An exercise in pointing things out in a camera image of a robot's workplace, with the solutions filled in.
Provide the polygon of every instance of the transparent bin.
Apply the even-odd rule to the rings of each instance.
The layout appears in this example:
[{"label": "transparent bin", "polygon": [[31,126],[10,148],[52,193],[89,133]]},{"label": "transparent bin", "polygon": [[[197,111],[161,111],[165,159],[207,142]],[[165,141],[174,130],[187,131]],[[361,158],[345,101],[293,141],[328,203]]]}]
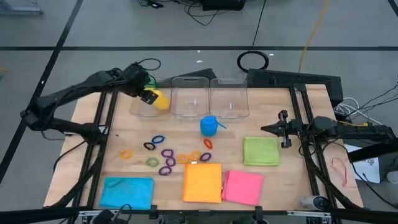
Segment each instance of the transparent bin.
[{"label": "transparent bin", "polygon": [[247,81],[235,78],[212,79],[210,82],[210,113],[222,119],[249,116]]},{"label": "transparent bin", "polygon": [[[156,90],[160,90],[168,99],[169,102],[171,100],[171,81],[169,79],[164,78],[151,78],[151,82],[145,86],[146,88],[154,88]],[[129,112],[136,116],[141,117],[158,117],[163,114],[170,113],[170,105],[169,108],[166,110],[159,110],[153,105],[149,105],[143,102],[139,96],[132,98]]]},{"label": "transparent bin", "polygon": [[171,113],[186,118],[200,118],[209,113],[209,79],[176,77],[172,80]]}]

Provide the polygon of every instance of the orange cloth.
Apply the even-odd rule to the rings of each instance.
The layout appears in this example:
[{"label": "orange cloth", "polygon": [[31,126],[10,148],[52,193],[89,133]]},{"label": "orange cloth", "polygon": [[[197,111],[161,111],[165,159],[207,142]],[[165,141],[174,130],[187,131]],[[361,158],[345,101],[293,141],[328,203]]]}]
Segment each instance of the orange cloth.
[{"label": "orange cloth", "polygon": [[186,164],[184,202],[221,203],[221,164]]}]

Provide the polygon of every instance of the wooden tabletop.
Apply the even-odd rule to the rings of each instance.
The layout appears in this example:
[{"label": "wooden tabletop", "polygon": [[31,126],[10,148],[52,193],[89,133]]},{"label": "wooden tabletop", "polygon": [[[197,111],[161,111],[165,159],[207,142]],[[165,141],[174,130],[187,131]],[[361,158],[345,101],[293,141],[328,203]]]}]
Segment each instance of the wooden tabletop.
[{"label": "wooden tabletop", "polygon": [[[308,96],[314,116],[335,118],[324,85],[307,85]],[[76,105],[72,121],[77,123],[92,122],[100,94],[92,94],[80,99]],[[305,114],[301,96],[298,94],[302,114]],[[238,203],[192,203],[182,201],[184,165],[177,164],[169,176],[160,176],[158,170],[165,159],[160,155],[163,149],[173,149],[176,154],[189,154],[192,151],[209,151],[203,144],[200,134],[199,120],[181,120],[171,114],[162,115],[159,119],[142,119],[132,115],[129,107],[133,99],[120,93],[109,133],[108,145],[102,166],[101,177],[96,194],[95,207],[101,198],[104,178],[118,177],[152,177],[155,180],[155,192],[152,201],[159,210],[253,210],[254,207]],[[302,210],[297,199],[303,195],[311,195],[307,169],[303,157],[299,154],[299,140],[292,138],[292,147],[279,149],[279,166],[244,166],[243,138],[245,136],[274,137],[260,130],[261,126],[274,124],[278,121],[277,114],[287,110],[290,118],[294,118],[293,107],[286,88],[248,88],[250,115],[239,122],[224,123],[227,129],[221,129],[213,137],[214,149],[211,162],[222,164],[226,170],[242,170],[264,175],[260,206],[264,210]],[[154,151],[148,151],[142,144],[150,141],[155,135],[163,134],[166,140]],[[61,153],[82,141],[79,136],[67,137]],[[81,164],[85,155],[86,145],[65,156],[57,166],[45,199],[44,205],[57,202],[76,183]],[[120,159],[119,152],[124,149],[133,151],[130,159]],[[151,168],[145,165],[148,157],[156,157],[160,166]],[[340,158],[347,167],[348,185],[342,187],[342,178],[332,169],[331,160]],[[343,148],[335,144],[328,146],[325,160],[331,181],[355,204],[363,206],[358,187],[351,172],[347,154]],[[325,190],[318,181],[321,193]],[[90,185],[86,184],[82,203],[85,205]]]}]

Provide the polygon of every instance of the blue cup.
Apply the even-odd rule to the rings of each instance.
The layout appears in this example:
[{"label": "blue cup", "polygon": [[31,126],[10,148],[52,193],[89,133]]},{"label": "blue cup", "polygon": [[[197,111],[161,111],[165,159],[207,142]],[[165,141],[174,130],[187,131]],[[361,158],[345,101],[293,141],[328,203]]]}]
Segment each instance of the blue cup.
[{"label": "blue cup", "polygon": [[215,116],[205,116],[202,120],[200,120],[200,132],[204,136],[212,137],[216,135],[219,125],[223,128],[226,128],[217,121]]}]

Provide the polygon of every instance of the blue towel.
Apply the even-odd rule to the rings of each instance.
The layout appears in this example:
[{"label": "blue towel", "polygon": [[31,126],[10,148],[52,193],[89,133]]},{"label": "blue towel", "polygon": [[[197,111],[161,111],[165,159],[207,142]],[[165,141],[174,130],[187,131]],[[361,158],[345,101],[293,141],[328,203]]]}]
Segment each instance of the blue towel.
[{"label": "blue towel", "polygon": [[124,204],[132,209],[148,210],[152,204],[154,180],[145,177],[107,177],[99,206],[120,208]]}]

